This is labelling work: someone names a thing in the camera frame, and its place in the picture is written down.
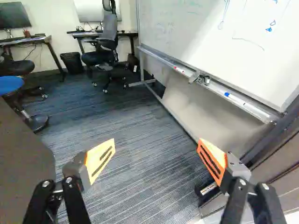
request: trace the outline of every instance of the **desk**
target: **desk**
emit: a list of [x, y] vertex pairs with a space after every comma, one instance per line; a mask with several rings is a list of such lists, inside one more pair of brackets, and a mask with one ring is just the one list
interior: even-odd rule
[[[85, 53], [83, 45], [82, 45], [82, 40], [85, 38], [90, 38], [90, 39], [95, 39], [97, 37], [99, 37], [99, 35], [102, 32], [82, 32], [82, 33], [73, 33], [73, 38], [77, 39], [79, 47], [81, 49], [82, 54]], [[130, 39], [130, 43], [131, 43], [131, 53], [134, 55], [135, 51], [134, 51], [134, 37], [138, 37], [138, 33], [136, 32], [118, 32], [117, 33], [118, 36], [127, 36]]]
[[62, 75], [62, 81], [64, 81], [65, 79], [65, 75], [66, 73], [63, 71], [61, 64], [56, 56], [56, 53], [54, 51], [54, 49], [52, 48], [52, 45], [50, 43], [50, 40], [52, 39], [52, 36], [38, 36], [38, 37], [33, 37], [33, 38], [24, 38], [24, 39], [19, 39], [19, 40], [13, 40], [13, 41], [2, 41], [0, 42], [0, 46], [4, 47], [4, 48], [8, 48], [8, 52], [9, 55], [12, 57], [12, 53], [11, 53], [11, 46], [16, 46], [16, 45], [23, 45], [23, 44], [28, 44], [28, 43], [33, 43], [33, 44], [37, 44], [37, 43], [44, 43], [48, 46], [51, 55], [55, 61], [55, 64], [57, 65], [60, 74]]
[[0, 223], [22, 223], [36, 185], [56, 179], [55, 158], [0, 97]]

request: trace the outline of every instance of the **computer monitor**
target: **computer monitor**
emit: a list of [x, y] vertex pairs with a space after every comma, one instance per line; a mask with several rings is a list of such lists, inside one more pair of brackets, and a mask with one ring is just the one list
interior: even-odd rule
[[0, 3], [0, 29], [31, 27], [28, 15], [20, 1]]

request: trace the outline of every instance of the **blue stool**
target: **blue stool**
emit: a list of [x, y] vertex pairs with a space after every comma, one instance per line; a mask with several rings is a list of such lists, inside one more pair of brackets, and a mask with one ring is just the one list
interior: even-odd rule
[[47, 126], [49, 118], [46, 115], [37, 114], [30, 116], [19, 102], [19, 90], [24, 85], [24, 81], [16, 76], [0, 77], [0, 96], [13, 108], [19, 111], [25, 118], [25, 123], [36, 133]]

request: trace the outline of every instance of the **monitor stand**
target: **monitor stand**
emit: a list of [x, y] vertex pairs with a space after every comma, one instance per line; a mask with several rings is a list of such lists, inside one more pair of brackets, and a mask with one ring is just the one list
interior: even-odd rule
[[13, 38], [14, 36], [11, 34], [11, 29], [5, 29], [6, 33], [9, 35], [9, 38]]

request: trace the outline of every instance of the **blue seat cushion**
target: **blue seat cushion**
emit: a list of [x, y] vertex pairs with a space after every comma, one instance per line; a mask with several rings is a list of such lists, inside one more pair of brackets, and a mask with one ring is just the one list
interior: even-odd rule
[[0, 77], [0, 96], [18, 90], [24, 85], [24, 80], [16, 76]]

